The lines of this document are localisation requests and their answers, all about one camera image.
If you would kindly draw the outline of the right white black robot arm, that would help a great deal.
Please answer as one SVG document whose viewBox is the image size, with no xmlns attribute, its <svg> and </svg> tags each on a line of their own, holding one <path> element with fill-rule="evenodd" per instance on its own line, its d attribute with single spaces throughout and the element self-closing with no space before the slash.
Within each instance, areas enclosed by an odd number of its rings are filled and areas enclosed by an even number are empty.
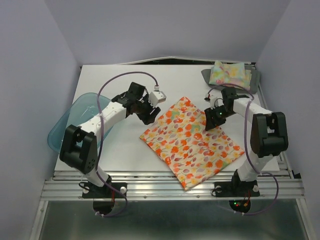
<svg viewBox="0 0 320 240">
<path fill-rule="evenodd" d="M 211 194 L 218 198 L 258 197 L 258 176 L 268 175 L 263 168 L 289 146 L 285 114 L 272 112 L 255 104 L 251 93 L 238 94 L 236 88 L 235 84 L 224 85 L 221 90 L 221 105 L 218 105 L 218 97 L 210 92 L 204 98 L 210 104 L 204 111 L 206 131 L 220 127 L 233 115 L 244 117 L 246 160 L 235 170 L 230 181 L 214 184 Z"/>
</svg>

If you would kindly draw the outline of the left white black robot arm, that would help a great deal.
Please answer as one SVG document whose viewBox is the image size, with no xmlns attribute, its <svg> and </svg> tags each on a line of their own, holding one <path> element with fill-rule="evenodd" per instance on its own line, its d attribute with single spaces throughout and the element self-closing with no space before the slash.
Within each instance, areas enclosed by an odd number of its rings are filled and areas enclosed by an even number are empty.
<svg viewBox="0 0 320 240">
<path fill-rule="evenodd" d="M 99 166 L 105 133 L 133 114 L 145 125 L 152 124 L 161 111 L 158 105 L 166 98 L 158 86 L 148 93 L 145 86 L 132 82 L 127 91 L 116 95 L 105 108 L 99 107 L 98 114 L 91 119 L 65 129 L 59 159 L 84 175 L 100 197 L 108 196 L 115 188 L 110 176 Z"/>
</svg>

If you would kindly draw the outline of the orange floral skirt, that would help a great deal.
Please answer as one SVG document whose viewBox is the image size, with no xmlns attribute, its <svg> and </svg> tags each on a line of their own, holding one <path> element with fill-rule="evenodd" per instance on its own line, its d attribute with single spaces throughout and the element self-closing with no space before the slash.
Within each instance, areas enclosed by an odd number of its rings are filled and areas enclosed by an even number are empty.
<svg viewBox="0 0 320 240">
<path fill-rule="evenodd" d="M 140 136 L 185 191 L 218 174 L 245 153 L 220 127 L 206 131 L 205 124 L 205 113 L 184 96 Z"/>
</svg>

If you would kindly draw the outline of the pastel floral skirt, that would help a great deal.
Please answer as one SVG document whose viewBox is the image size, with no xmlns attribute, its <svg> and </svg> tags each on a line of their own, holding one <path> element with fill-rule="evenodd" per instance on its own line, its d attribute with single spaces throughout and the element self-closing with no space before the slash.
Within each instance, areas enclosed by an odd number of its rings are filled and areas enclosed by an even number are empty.
<svg viewBox="0 0 320 240">
<path fill-rule="evenodd" d="M 235 84 L 250 90 L 251 71 L 245 69 L 245 63 L 224 64 L 216 61 L 210 70 L 209 84 Z"/>
</svg>

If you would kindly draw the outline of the grey pleated skirt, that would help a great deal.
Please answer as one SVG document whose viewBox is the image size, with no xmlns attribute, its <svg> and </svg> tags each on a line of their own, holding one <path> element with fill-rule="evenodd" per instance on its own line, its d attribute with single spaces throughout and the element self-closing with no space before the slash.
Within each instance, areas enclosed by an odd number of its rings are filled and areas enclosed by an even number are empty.
<svg viewBox="0 0 320 240">
<path fill-rule="evenodd" d="M 251 80 L 250 80 L 250 92 L 252 94 L 256 94 L 258 89 L 259 89 L 259 84 L 260 84 L 260 80 L 261 80 L 261 72 L 259 70 L 257 70 L 253 65 L 244 65 L 245 70 L 249 70 L 251 73 Z M 215 85 L 214 84 L 210 84 L 210 74 L 211 74 L 211 70 L 210 69 L 203 69 L 201 71 L 202 77 L 205 81 L 205 83 L 210 87 L 213 88 Z"/>
</svg>

